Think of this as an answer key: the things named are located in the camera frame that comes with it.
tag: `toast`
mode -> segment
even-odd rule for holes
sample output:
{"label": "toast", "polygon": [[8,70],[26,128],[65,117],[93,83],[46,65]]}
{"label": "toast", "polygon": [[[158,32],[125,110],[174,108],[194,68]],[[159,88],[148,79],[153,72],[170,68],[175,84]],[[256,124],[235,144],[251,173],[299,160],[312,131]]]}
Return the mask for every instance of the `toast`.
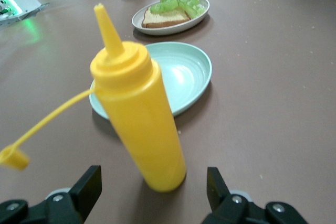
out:
{"label": "toast", "polygon": [[141,26],[143,28],[163,28],[189,21],[188,14],[181,8],[164,13],[152,13],[150,7],[146,10]]}

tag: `brown tabletop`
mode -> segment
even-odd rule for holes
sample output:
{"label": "brown tabletop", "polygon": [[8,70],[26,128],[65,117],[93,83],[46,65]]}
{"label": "brown tabletop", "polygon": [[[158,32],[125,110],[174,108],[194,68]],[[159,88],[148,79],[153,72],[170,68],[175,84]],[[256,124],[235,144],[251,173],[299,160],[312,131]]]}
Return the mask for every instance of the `brown tabletop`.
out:
{"label": "brown tabletop", "polygon": [[0,202],[41,202],[101,165],[103,191],[86,223],[200,223],[206,171],[229,189],[293,205],[308,223],[336,213],[336,0],[209,0],[196,27],[155,37],[131,23],[157,0],[39,0],[36,17],[0,29],[0,148],[92,83],[103,47],[93,7],[105,5],[122,40],[181,41],[213,64],[203,96],[175,118],[187,164],[168,194],[144,183],[109,122],[84,99],[22,145],[18,172],[0,167]]}

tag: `silver bolt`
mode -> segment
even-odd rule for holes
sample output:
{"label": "silver bolt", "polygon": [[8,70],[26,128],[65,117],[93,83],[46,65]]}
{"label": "silver bolt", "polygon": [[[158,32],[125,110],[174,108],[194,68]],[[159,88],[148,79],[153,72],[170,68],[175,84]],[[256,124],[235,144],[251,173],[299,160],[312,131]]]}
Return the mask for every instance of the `silver bolt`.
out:
{"label": "silver bolt", "polygon": [[60,201],[60,200],[62,200],[63,199],[63,196],[62,195],[56,195],[54,198],[52,198],[52,200],[53,201],[56,201],[56,202],[58,202],[58,201]]}
{"label": "silver bolt", "polygon": [[280,205],[280,204],[274,204],[273,209],[276,212],[284,212],[285,211],[285,208],[283,207],[283,205]]}
{"label": "silver bolt", "polygon": [[239,203],[242,203],[243,200],[242,200],[242,198],[241,198],[240,196],[235,195],[235,196],[232,197],[232,201],[233,201],[234,203],[239,204]]}
{"label": "silver bolt", "polygon": [[8,211],[13,211],[15,208],[17,208],[18,206],[20,206],[20,204],[19,203],[12,203],[12,204],[10,204],[7,208],[6,208],[6,210],[8,210]]}

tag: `teal plate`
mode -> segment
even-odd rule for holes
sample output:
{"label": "teal plate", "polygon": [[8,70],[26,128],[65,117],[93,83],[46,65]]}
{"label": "teal plate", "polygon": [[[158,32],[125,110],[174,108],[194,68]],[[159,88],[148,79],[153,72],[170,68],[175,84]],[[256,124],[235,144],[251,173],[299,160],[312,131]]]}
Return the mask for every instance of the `teal plate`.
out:
{"label": "teal plate", "polygon": [[[212,74],[211,61],[203,50],[182,42],[159,42],[146,47],[161,67],[169,105],[177,116],[189,109],[205,91]],[[92,108],[108,119],[95,94],[89,99]]]}

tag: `bread crust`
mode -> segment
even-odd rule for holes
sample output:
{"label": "bread crust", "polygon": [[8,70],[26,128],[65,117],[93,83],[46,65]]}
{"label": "bread crust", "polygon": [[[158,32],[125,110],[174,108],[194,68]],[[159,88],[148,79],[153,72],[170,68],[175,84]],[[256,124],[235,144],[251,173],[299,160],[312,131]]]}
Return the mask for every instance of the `bread crust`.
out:
{"label": "bread crust", "polygon": [[185,12],[186,18],[180,20],[172,20],[172,21],[165,21],[165,22],[155,22],[155,23],[145,23],[146,15],[150,12],[150,7],[146,10],[143,15],[143,21],[141,23],[141,27],[143,28],[164,28],[169,26],[175,26],[190,20],[188,14]]}

